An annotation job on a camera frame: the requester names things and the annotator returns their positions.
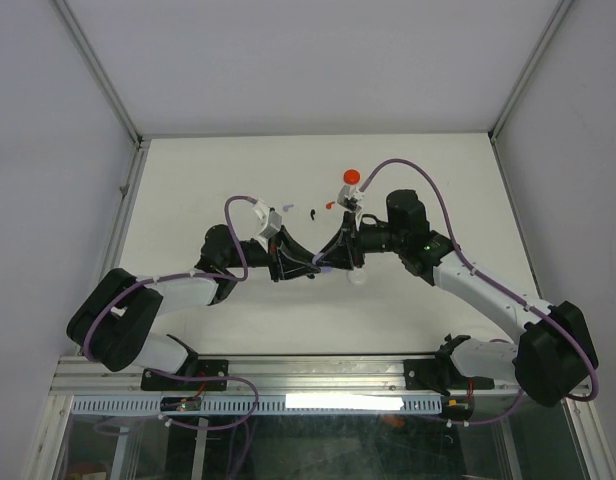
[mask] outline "small red object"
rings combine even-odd
[[[348,185],[357,185],[361,180],[361,175],[357,170],[346,170],[344,173],[344,182]]]

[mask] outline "gray wall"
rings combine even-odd
[[[616,458],[616,0],[582,0],[500,138],[546,297],[587,315]]]
[[[19,478],[131,144],[49,2],[0,2],[0,480]]]

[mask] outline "white table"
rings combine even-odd
[[[491,272],[535,291],[486,134],[194,138],[153,140],[124,245],[121,266],[133,274],[187,271],[206,230],[224,223],[227,197],[260,197],[283,214],[290,234],[318,251],[341,224],[336,198],[342,174],[362,181],[380,161],[419,163],[446,199],[463,248]],[[417,190],[433,228],[446,233],[437,201],[408,167],[391,165],[366,195],[366,213],[386,218],[385,197]],[[315,221],[309,216],[317,211]],[[235,204],[241,239],[255,216]],[[201,353],[391,353],[436,350],[448,333],[503,337],[494,324],[450,294],[408,274],[393,254],[366,258],[367,282],[354,286],[341,271],[272,283],[251,270],[223,303],[159,317],[153,331],[171,333]]]

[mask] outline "orange cap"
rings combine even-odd
[[[344,173],[344,182],[348,185],[357,185],[361,180],[361,175],[357,170],[346,170]]]

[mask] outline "red cap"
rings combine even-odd
[[[344,173],[344,182],[348,185],[357,185],[361,180],[361,175],[357,170],[346,170]]]

